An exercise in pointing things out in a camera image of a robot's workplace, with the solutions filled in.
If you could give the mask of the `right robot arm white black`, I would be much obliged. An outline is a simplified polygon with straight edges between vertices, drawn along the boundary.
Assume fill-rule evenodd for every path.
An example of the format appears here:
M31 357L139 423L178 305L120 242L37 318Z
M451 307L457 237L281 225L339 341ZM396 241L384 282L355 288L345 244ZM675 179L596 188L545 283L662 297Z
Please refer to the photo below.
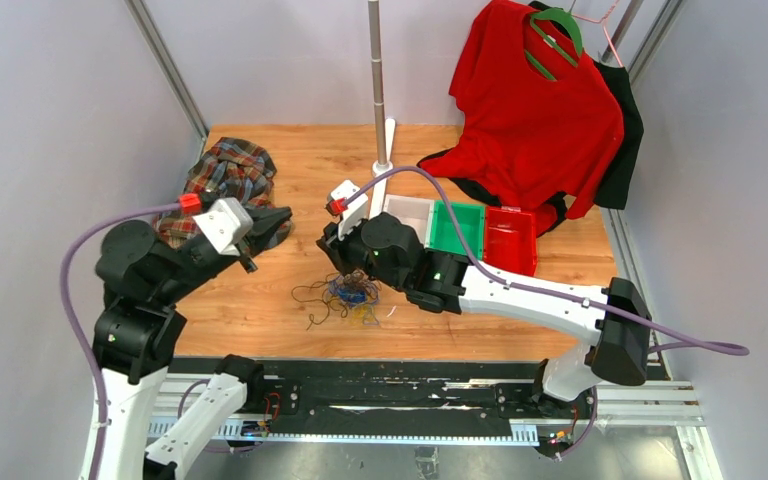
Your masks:
M647 380L650 329L626 316L650 315L627 280L613 278L600 288L513 274L426 248L412 227L386 213L350 228L330 223L317 245L341 274L362 272L424 311L495 315L574 336L573 349L538 368L531 400L544 416L559 415L602 381L640 386Z

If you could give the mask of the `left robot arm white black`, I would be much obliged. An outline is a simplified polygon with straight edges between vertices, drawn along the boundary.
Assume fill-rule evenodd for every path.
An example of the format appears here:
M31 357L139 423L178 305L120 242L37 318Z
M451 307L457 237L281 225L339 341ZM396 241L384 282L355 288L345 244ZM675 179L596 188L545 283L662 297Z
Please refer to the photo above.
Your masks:
M265 403L262 364L228 355L173 426L148 438L186 324L178 302L233 264L253 272L292 216L288 207L247 208L233 198L197 202L193 213L200 231L178 248L159 237L146 210L97 226L104 308L93 334L80 337L95 394L85 479L182 479L231 414Z

